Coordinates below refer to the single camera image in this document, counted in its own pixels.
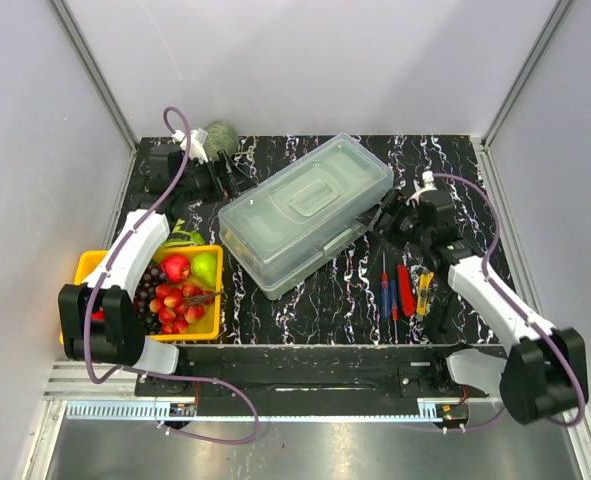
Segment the blue screwdriver long shaft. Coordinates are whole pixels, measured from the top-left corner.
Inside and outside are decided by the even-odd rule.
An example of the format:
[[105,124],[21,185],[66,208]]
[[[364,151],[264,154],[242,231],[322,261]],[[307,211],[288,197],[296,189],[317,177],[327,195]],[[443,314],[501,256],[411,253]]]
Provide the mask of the blue screwdriver long shaft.
[[386,254],[382,253],[382,273],[381,273],[381,317],[385,320],[391,318],[391,301],[389,295],[389,280],[386,271]]

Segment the translucent plastic tool box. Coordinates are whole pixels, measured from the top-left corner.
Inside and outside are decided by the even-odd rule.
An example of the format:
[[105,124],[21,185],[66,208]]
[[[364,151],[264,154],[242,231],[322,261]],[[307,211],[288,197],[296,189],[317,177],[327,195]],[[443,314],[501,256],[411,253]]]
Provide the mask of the translucent plastic tool box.
[[220,209],[219,237],[276,300],[364,234],[359,216],[393,181],[387,164],[342,133]]

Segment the yellow utility knife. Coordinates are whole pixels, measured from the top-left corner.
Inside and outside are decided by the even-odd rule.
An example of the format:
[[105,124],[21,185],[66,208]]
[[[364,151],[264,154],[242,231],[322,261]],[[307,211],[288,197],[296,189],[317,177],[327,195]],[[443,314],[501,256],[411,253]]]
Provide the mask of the yellow utility knife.
[[418,321],[422,321],[427,313],[429,304],[430,285],[432,283],[433,278],[434,273],[430,271],[425,271],[420,275],[416,304],[416,318]]

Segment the blue screwdriver red tip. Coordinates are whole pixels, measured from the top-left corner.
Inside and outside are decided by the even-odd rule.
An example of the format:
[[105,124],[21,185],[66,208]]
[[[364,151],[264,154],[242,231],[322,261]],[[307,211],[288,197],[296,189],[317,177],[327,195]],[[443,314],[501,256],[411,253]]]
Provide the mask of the blue screwdriver red tip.
[[391,319],[393,321],[393,342],[395,344],[398,344],[399,343],[399,336],[398,336],[399,309],[398,309],[398,303],[397,303],[396,282],[394,280],[391,280],[389,282],[389,296],[390,296]]

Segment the red folding knife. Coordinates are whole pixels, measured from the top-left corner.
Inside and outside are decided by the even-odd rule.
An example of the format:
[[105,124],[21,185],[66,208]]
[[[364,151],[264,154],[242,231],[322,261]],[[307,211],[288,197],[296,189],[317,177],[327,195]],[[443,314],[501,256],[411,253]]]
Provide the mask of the red folding knife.
[[402,311],[405,317],[410,318],[416,312],[416,302],[412,290],[410,272],[403,264],[398,264],[396,271]]

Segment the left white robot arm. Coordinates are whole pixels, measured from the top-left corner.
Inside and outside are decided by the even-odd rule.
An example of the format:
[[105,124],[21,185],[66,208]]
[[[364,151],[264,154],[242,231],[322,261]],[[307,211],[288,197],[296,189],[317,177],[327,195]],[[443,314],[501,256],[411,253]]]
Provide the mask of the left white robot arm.
[[147,209],[126,216],[124,228],[99,265],[79,284],[66,284],[58,295],[66,356],[85,363],[91,382],[101,384],[124,368],[136,373],[170,375],[179,349],[148,337],[136,318],[136,287],[146,266],[170,234],[165,207],[177,192],[187,201],[221,201],[240,194],[242,170],[226,150],[215,160],[190,145],[162,144],[158,158],[174,173]]

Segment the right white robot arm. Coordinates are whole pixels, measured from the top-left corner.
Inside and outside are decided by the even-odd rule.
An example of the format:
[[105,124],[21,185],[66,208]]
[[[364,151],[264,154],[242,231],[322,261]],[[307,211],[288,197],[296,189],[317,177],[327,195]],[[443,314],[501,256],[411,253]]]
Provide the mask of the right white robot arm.
[[358,221],[385,242],[420,249],[425,264],[465,300],[503,346],[503,358],[473,347],[455,347],[438,365],[451,382],[501,400],[522,425],[557,421],[571,409],[577,425],[588,402],[586,347],[573,328],[559,329],[531,309],[461,233],[456,206],[444,191],[413,200],[391,189]]

